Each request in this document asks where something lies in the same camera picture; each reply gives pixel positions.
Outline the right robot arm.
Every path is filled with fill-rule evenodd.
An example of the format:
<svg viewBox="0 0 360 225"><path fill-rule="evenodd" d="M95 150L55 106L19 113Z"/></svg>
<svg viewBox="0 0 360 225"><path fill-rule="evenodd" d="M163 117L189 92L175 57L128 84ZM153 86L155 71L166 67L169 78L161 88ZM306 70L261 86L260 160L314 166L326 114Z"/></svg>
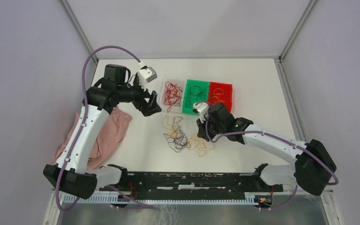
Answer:
<svg viewBox="0 0 360 225"><path fill-rule="evenodd" d="M225 137L231 142L259 148L286 162L285 165L266 165L252 178L252 186L264 191L273 185L294 185L319 196L327 186L335 186L339 179L337 166L324 144L316 139L309 142L280 136L253 121L235 118L224 104L210 105L206 101L193 104L198 114L197 136L216 143Z"/></svg>

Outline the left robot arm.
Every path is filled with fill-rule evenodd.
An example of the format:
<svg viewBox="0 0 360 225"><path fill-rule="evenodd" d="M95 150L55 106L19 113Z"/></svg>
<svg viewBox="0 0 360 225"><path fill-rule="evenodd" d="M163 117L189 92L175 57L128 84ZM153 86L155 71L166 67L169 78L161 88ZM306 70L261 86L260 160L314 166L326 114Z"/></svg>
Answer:
<svg viewBox="0 0 360 225"><path fill-rule="evenodd" d="M88 158L98 133L119 103L132 103L148 117L162 111L157 103L156 91L149 92L147 84L157 78L156 71L141 65L132 83L125 81L129 69L107 64L103 78L87 89L79 120L66 148L53 165L46 165L43 175L59 191L88 199L96 189L112 185L122 191L128 187L126 169L108 165L89 170Z"/></svg>

